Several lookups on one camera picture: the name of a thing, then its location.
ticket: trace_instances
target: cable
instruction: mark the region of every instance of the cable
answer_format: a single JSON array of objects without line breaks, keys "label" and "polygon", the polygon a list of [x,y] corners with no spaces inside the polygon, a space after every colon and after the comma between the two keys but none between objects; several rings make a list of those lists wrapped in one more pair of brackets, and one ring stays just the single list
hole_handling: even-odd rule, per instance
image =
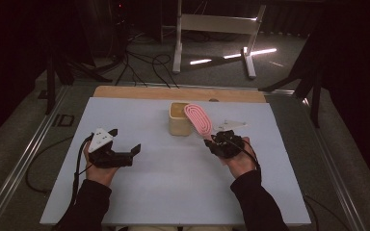
[{"label": "cable", "polygon": [[80,171],[79,172],[79,175],[83,174],[84,172],[86,172],[90,167],[92,167],[93,164],[90,164],[88,167],[86,167],[84,170]]},{"label": "cable", "polygon": [[[138,59],[138,60],[141,60],[141,61],[143,61],[143,62],[145,62],[145,63],[147,63],[147,64],[151,64],[152,65],[152,69],[153,69],[153,71],[154,71],[154,73],[155,73],[155,75],[161,80],[161,81],[163,81],[164,83],[165,83],[165,85],[168,87],[168,88],[171,88],[171,86],[167,83],[167,81],[165,81],[163,78],[162,78],[162,76],[161,75],[159,75],[158,74],[158,72],[156,71],[156,69],[155,69],[155,66],[156,65],[162,65],[165,69],[166,69],[166,71],[167,71],[167,73],[169,74],[169,76],[170,76],[170,78],[171,78],[171,80],[172,80],[172,82],[175,84],[175,86],[179,89],[179,86],[178,86],[178,84],[174,81],[174,79],[172,78],[172,76],[171,76],[171,73],[170,73],[170,71],[167,69],[167,67],[165,66],[165,64],[168,64],[169,62],[170,62],[170,60],[171,60],[171,56],[170,55],[166,55],[166,54],[161,54],[161,55],[157,55],[157,56],[155,56],[155,57],[150,57],[150,56],[148,56],[148,55],[142,55],[142,54],[138,54],[138,53],[134,53],[134,52],[131,52],[131,51],[128,51],[127,50],[127,54],[128,55],[131,55],[132,57],[135,57],[136,59]],[[160,58],[160,57],[168,57],[168,59],[166,60],[166,61],[164,61],[164,62],[162,62],[162,61],[160,61],[158,58]]]},{"label": "cable", "polygon": [[33,158],[32,162],[31,162],[31,164],[30,164],[30,165],[28,166],[28,168],[26,169],[26,173],[25,173],[25,183],[26,183],[26,185],[27,185],[31,190],[33,190],[33,191],[35,191],[35,192],[38,192],[38,193],[44,193],[44,194],[47,194],[47,193],[50,193],[50,192],[51,192],[51,190],[41,190],[41,189],[38,189],[38,188],[35,188],[34,186],[32,186],[32,184],[30,183],[30,180],[29,180],[29,172],[30,172],[30,169],[31,169],[31,167],[32,167],[33,163],[35,162],[35,160],[36,160],[36,159],[37,159],[41,154],[43,154],[45,151],[47,151],[48,149],[50,149],[50,148],[52,148],[52,147],[54,147],[54,146],[56,146],[56,145],[58,145],[58,144],[60,144],[60,143],[62,143],[62,142],[68,141],[68,140],[70,140],[70,139],[72,139],[72,138],[73,138],[73,136],[68,137],[68,138],[65,138],[65,139],[63,139],[63,140],[61,140],[61,141],[54,142],[54,143],[52,143],[52,144],[48,145],[47,147],[45,147],[42,151],[38,152],[38,153],[35,155],[35,157]]},{"label": "cable", "polygon": [[128,55],[127,55],[127,65],[128,65],[128,67],[130,67],[131,72],[133,73],[132,74],[132,79],[134,81],[134,86],[137,86],[137,81],[134,78],[134,76],[136,76],[144,84],[144,86],[146,88],[148,88],[148,85],[140,78],[140,76],[138,76],[137,72],[135,72],[134,68],[129,64],[129,62],[128,62]]},{"label": "cable", "polygon": [[346,230],[348,231],[351,231],[351,229],[344,223],[344,221],[342,221],[342,219],[340,219],[332,210],[330,210],[329,208],[327,208],[325,205],[323,205],[322,203],[318,202],[316,199],[314,199],[313,197],[307,195],[306,193],[304,194],[305,197],[307,197],[308,199],[314,201],[315,203],[317,203],[318,205],[320,205],[322,208],[324,208],[325,210],[327,210],[330,214],[332,214],[343,226]]},{"label": "cable", "polygon": [[117,86],[119,84],[119,80],[121,79],[122,75],[124,74],[125,70],[127,69],[128,67],[128,64],[125,64],[125,67],[124,69],[122,70],[121,74],[119,75],[119,77],[117,78],[116,80],[116,83],[114,84],[114,86]]},{"label": "cable", "polygon": [[[230,143],[230,144],[232,144],[233,146],[235,146],[235,147],[237,147],[239,150],[241,150],[242,151],[242,153],[244,153],[244,154],[246,154],[246,155],[248,155],[250,158],[251,158],[251,160],[256,164],[256,169],[257,170],[260,170],[261,169],[261,167],[260,167],[260,164],[259,164],[259,162],[258,162],[258,160],[257,160],[257,157],[254,155],[254,156],[252,156],[252,154],[251,153],[249,153],[248,151],[246,151],[244,148],[241,148],[240,146],[238,146],[236,143],[234,143],[233,141],[231,141],[231,140],[228,140],[228,139],[225,139],[225,141],[226,142],[228,142],[228,143]],[[248,144],[248,146],[251,148],[251,151],[253,151],[253,153],[255,154],[255,152],[254,152],[254,150],[253,150],[253,147],[251,147],[251,144],[250,143],[248,143],[247,141],[244,141],[244,140],[242,140],[244,143],[247,143]]]},{"label": "cable", "polygon": [[68,211],[70,211],[70,209],[73,207],[74,203],[76,202],[77,193],[78,193],[78,190],[79,190],[79,175],[82,173],[82,172],[80,172],[80,161],[81,161],[83,149],[84,149],[84,146],[86,145],[86,143],[88,141],[91,141],[92,139],[93,139],[93,133],[89,137],[85,138],[83,140],[82,144],[80,145],[79,153],[78,153],[78,156],[77,156],[76,171],[74,172],[74,181],[73,181],[70,203],[68,204],[66,212],[63,214],[63,216],[59,220],[59,222],[52,227],[52,230],[57,230],[60,227],[60,225],[62,225],[62,222],[63,222],[64,218],[66,217],[66,214],[68,213]]},{"label": "cable", "polygon": [[314,209],[312,208],[312,206],[310,205],[310,203],[308,203],[308,201],[303,197],[303,200],[304,200],[304,203],[308,206],[308,208],[311,210],[311,213],[313,214],[314,216],[314,221],[315,221],[315,230],[316,231],[319,231],[320,230],[320,227],[319,227],[319,224],[318,224],[318,218],[317,218],[317,215],[314,211]]}]

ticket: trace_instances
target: white table surface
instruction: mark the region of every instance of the white table surface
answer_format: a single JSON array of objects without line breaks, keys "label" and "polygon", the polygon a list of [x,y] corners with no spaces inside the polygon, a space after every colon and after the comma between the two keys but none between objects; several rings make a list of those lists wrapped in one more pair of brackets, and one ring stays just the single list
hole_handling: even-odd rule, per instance
[{"label": "white table surface", "polygon": [[[262,167],[262,185],[277,202],[284,222],[290,225],[310,223],[270,105],[192,102],[208,113],[214,126],[225,119],[248,123],[234,132],[251,138]],[[229,187],[233,177],[228,168],[210,153],[196,133],[189,137],[170,135],[171,103],[172,100],[91,98],[40,223],[57,223],[64,214],[71,198],[81,142],[101,127],[106,131],[119,129],[114,138],[115,151],[129,151],[138,143],[142,145],[133,166],[118,170],[111,185],[110,209],[103,223],[243,224],[239,203]],[[81,169],[85,164],[83,158]]]}]

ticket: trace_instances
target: metal frame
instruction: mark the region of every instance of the metal frame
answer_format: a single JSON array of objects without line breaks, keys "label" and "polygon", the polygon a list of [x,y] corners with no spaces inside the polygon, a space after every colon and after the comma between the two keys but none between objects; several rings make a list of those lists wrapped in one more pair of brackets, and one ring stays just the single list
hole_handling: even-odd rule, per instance
[{"label": "metal frame", "polygon": [[253,59],[251,51],[254,42],[259,32],[260,23],[264,12],[265,5],[261,5],[257,18],[242,18],[242,17],[224,17],[224,16],[210,16],[210,15],[196,15],[182,13],[182,0],[178,0],[178,12],[176,21],[176,46],[175,54],[173,56],[172,72],[177,74],[181,68],[182,55],[182,30],[190,31],[207,31],[207,32],[224,32],[234,34],[251,35],[248,46],[243,47],[243,57],[249,73],[249,77],[254,79],[256,72],[254,71]]},{"label": "metal frame", "polygon": [[[301,105],[303,108],[303,113],[308,115],[308,110],[310,109],[308,101],[306,99],[303,100],[303,103]],[[338,167],[336,166],[334,159],[330,154],[330,150],[323,138],[323,135],[321,134],[320,129],[314,126],[310,116],[306,116],[306,119],[306,124],[309,127],[309,130],[313,132],[313,135],[316,137],[316,140],[318,142],[317,144],[321,149],[321,157],[327,167],[332,185],[337,192],[338,199],[340,200],[347,220],[351,225],[351,229],[354,231],[366,230],[365,225],[360,217],[359,211],[357,210],[356,205],[351,198],[350,192],[348,191],[345,182],[341,177],[341,174],[339,173]]]},{"label": "metal frame", "polygon": [[69,86],[65,86],[60,89],[59,95],[56,100],[57,103],[54,105],[53,110],[51,110],[51,113],[49,115],[46,115],[44,117],[35,135],[30,140],[16,166],[13,168],[11,173],[8,175],[5,183],[3,184],[0,190],[0,218],[5,211],[8,203],[11,201],[12,196],[17,189],[17,186],[19,185],[20,181],[23,178],[23,175],[26,172],[26,169],[31,164],[33,158],[38,152],[38,149],[43,142],[48,130],[50,129],[50,126],[53,123],[68,90]]}]

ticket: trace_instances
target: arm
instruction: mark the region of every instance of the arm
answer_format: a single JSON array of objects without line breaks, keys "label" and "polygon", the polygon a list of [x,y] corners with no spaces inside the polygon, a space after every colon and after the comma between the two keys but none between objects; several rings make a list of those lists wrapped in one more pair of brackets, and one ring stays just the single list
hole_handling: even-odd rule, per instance
[{"label": "arm", "polygon": [[98,230],[109,208],[110,185],[117,167],[99,168],[89,162],[88,142],[84,149],[86,157],[86,180],[83,182],[76,203],[66,211],[59,230]]},{"label": "arm", "polygon": [[[254,151],[247,143],[249,138],[243,138],[245,150],[255,157]],[[230,188],[239,200],[248,230],[288,230],[283,222],[280,209],[272,196],[261,186],[261,172],[255,163],[245,153],[239,153],[230,159],[223,159],[235,177]]]},{"label": "arm", "polygon": [[84,180],[76,203],[66,212],[60,230],[102,230],[101,221],[109,208],[110,188]]},{"label": "arm", "polygon": [[246,227],[248,230],[288,230],[276,202],[260,183],[260,172],[251,170],[230,186],[239,200]]}]

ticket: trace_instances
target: fluorescent light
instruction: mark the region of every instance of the fluorescent light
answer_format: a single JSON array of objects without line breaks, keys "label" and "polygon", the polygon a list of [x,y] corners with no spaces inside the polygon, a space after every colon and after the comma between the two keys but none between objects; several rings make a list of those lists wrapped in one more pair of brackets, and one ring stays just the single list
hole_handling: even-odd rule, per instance
[{"label": "fluorescent light", "polygon": [[[265,50],[259,50],[259,51],[252,51],[251,55],[260,55],[260,54],[266,54],[266,53],[272,53],[278,51],[276,48],[271,48],[271,49],[265,49]],[[224,59],[231,59],[231,58],[237,58],[240,57],[241,54],[235,54],[235,55],[228,55],[224,56]]]},{"label": "fluorescent light", "polygon": [[191,61],[190,64],[204,64],[211,62],[212,60],[198,60],[198,61]]},{"label": "fluorescent light", "polygon": [[259,50],[259,51],[252,51],[251,55],[260,55],[260,54],[272,53],[272,52],[276,52],[276,51],[277,51],[276,48],[266,49],[266,50]]}]

